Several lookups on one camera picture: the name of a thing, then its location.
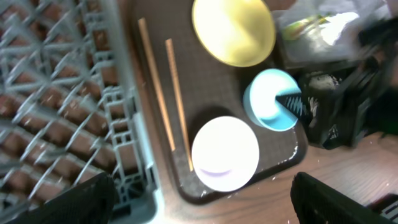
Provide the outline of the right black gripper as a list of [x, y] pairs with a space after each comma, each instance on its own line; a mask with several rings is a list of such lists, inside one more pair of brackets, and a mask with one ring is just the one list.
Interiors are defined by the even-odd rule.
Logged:
[[[358, 34], [371, 49], [359, 76], [343, 93], [343, 102], [324, 146], [355, 146], [363, 137], [382, 132], [397, 134], [397, 19], [372, 23]], [[311, 118], [301, 93], [276, 96], [299, 120]]]

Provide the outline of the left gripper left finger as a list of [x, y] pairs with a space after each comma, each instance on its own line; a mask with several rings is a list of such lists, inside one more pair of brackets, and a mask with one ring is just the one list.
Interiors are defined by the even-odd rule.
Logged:
[[113, 179], [101, 173], [36, 209], [29, 210], [25, 205], [12, 207], [6, 212], [6, 223], [107, 224], [115, 200]]

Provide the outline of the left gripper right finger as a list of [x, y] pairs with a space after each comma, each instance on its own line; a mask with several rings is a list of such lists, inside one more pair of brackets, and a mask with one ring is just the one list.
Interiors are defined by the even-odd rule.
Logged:
[[305, 172], [295, 175], [290, 198], [301, 224], [392, 223]]

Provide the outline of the light blue bowl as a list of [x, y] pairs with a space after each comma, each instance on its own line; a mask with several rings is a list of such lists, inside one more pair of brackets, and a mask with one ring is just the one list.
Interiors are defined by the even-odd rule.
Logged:
[[298, 118], [276, 98], [300, 92], [292, 76], [270, 68], [257, 74], [245, 89], [243, 107], [254, 124], [272, 131], [287, 131], [297, 124]]

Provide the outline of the green orange snack wrapper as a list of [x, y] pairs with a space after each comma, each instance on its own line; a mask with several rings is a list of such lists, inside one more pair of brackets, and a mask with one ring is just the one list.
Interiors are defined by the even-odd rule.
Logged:
[[282, 37], [285, 40], [297, 40], [301, 35], [313, 29], [316, 25], [324, 24], [330, 21], [330, 14], [309, 16], [307, 18], [295, 21], [282, 29]]

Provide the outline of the short wooden chopstick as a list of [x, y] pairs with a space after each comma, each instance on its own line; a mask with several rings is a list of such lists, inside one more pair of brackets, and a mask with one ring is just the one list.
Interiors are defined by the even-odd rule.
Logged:
[[189, 143], [189, 138], [188, 138], [187, 124], [186, 124], [186, 120], [185, 120], [185, 112], [184, 112], [184, 108], [183, 108], [183, 100], [182, 100], [182, 95], [181, 95], [181, 91], [180, 91], [177, 63], [176, 63], [176, 59], [175, 59], [174, 45], [173, 45], [172, 39], [167, 39], [165, 41], [165, 46], [166, 46], [166, 51], [167, 51], [167, 57], [169, 60], [169, 69], [170, 69], [172, 84], [173, 84], [173, 88], [174, 88], [175, 101], [176, 101], [177, 111], [178, 111], [178, 118], [180, 121], [180, 129], [182, 132], [188, 167], [189, 167], [189, 171], [192, 172], [193, 171], [193, 162], [192, 162], [192, 156], [191, 156], [191, 152], [190, 152], [190, 143]]

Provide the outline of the long wooden chopstick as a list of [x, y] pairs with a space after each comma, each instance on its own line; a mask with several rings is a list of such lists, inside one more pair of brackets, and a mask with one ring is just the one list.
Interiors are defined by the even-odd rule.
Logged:
[[150, 37], [149, 37], [148, 29], [147, 29], [146, 20], [143, 17], [140, 18], [138, 20], [138, 25], [139, 25], [139, 32], [140, 32], [143, 47], [144, 47], [144, 52], [146, 55], [148, 66], [149, 66], [150, 75], [151, 75], [152, 82], [153, 82], [154, 89], [155, 89], [155, 94], [157, 97], [157, 102], [158, 102], [158, 105], [160, 108], [162, 121], [164, 123], [164, 127], [165, 127], [165, 131], [167, 134], [167, 139], [169, 141], [170, 149], [173, 152], [175, 150], [175, 141], [174, 141], [174, 137], [172, 134], [172, 128], [170, 125], [169, 114], [167, 111], [167, 106], [165, 104], [164, 94], [162, 91], [162, 85], [160, 82], [159, 72], [157, 69], [157, 64], [155, 61], [152, 45], [150, 42]]

